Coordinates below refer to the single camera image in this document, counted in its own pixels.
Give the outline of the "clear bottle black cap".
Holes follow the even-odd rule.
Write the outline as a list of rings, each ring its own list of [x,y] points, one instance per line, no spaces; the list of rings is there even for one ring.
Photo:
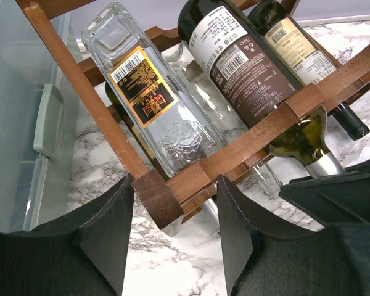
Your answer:
[[[81,40],[168,177],[227,145],[122,4],[106,6]]]

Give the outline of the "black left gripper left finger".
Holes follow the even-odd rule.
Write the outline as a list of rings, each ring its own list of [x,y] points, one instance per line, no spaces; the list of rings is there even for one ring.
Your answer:
[[[32,231],[0,233],[0,295],[121,295],[134,191],[100,197]]]

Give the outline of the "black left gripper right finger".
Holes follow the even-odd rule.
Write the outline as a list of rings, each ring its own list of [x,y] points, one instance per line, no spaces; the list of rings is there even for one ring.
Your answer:
[[[217,203],[228,295],[370,295],[370,224],[310,231],[222,175]]]

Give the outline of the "dark green wine bottle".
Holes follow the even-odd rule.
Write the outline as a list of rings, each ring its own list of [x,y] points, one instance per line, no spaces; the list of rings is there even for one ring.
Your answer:
[[[262,1],[247,18],[260,31],[303,86],[316,84],[337,70],[315,41],[277,1]]]

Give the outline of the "green bottle brown label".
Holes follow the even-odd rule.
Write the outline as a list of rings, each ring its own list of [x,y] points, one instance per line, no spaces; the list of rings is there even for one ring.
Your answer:
[[[165,173],[161,164],[156,159],[155,154],[153,153],[151,148],[148,146],[148,144],[145,142],[145,140],[142,138],[140,130],[133,123],[132,119],[129,117],[129,115],[127,114],[123,106],[121,105],[118,97],[113,92],[108,82],[105,82],[104,88],[105,88],[105,93],[107,97],[109,98],[113,106],[116,108],[119,116],[121,116],[121,119],[125,122],[125,125],[128,127],[129,130],[131,130],[132,135],[136,138],[136,141],[142,147],[142,150],[144,151],[144,153],[146,153],[147,158],[151,161],[154,168],[160,173],[160,175],[165,181],[169,180],[169,177]]]

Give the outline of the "green bottle silver foil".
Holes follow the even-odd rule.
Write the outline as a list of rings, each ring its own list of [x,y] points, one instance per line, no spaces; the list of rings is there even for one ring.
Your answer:
[[[187,1],[178,33],[195,61],[252,128],[303,87],[232,1]],[[312,178],[345,174],[325,143],[327,112],[314,109],[268,146],[300,162]]]

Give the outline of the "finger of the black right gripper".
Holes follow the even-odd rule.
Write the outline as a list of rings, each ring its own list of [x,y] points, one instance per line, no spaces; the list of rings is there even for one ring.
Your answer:
[[[370,223],[370,160],[348,167],[344,175],[291,180],[279,197],[323,226]]]

